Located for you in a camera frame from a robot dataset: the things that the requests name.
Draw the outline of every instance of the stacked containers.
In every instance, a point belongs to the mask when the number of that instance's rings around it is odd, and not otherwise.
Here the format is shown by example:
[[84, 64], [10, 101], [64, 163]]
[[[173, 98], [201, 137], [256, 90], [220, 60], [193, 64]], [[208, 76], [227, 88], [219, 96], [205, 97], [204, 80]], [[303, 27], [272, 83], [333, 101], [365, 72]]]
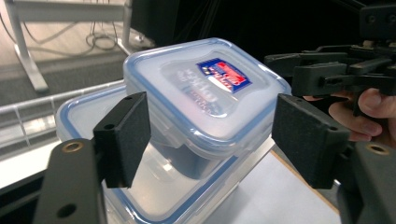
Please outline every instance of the stacked containers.
[[62, 140], [92, 129], [123, 97], [148, 93], [152, 137], [130, 189], [106, 189], [117, 222], [188, 221], [270, 134], [285, 80], [232, 43], [210, 38], [138, 52], [125, 86], [65, 103]]

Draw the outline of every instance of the white desk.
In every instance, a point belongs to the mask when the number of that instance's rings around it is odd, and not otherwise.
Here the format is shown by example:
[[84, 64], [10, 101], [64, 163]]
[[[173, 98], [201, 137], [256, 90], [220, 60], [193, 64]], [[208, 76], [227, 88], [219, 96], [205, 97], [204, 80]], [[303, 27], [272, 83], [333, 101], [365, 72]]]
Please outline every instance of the white desk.
[[338, 211], [275, 152], [268, 153], [205, 224], [341, 223]]

